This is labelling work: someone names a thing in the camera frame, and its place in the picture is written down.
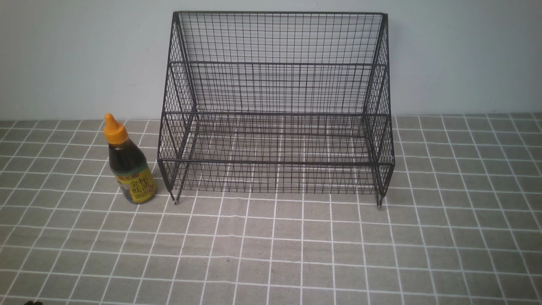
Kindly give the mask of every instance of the orange bottle cap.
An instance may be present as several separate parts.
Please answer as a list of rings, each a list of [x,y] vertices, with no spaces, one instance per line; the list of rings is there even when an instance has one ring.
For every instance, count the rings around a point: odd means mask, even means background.
[[[128,140],[128,132],[122,123],[117,122],[111,113],[107,113],[104,116],[105,127],[104,135],[105,140],[109,144],[120,144]]]

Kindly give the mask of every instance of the two-tier wire shelf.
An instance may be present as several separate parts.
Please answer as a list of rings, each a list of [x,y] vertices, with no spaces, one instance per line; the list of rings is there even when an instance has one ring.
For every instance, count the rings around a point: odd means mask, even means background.
[[[158,165],[175,202],[215,190],[380,206],[395,166],[387,14],[175,12]]]

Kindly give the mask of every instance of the white wall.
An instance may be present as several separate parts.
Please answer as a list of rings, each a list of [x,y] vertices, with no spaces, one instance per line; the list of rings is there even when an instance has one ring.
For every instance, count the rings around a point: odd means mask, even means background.
[[[158,118],[175,10],[389,14],[392,111],[542,111],[540,0],[0,0],[0,119]]]

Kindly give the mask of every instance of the wire shelf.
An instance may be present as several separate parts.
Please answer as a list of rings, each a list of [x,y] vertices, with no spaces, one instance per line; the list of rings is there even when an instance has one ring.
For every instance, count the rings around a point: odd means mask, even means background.
[[[363,193],[380,205],[395,166],[387,15],[175,12],[158,146],[174,199]]]

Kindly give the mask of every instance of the yellow label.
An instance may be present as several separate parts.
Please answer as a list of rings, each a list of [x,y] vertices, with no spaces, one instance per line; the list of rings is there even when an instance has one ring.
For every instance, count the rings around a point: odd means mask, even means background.
[[[136,173],[117,175],[117,181],[124,197],[135,204],[152,198],[156,193],[156,184],[148,166]]]

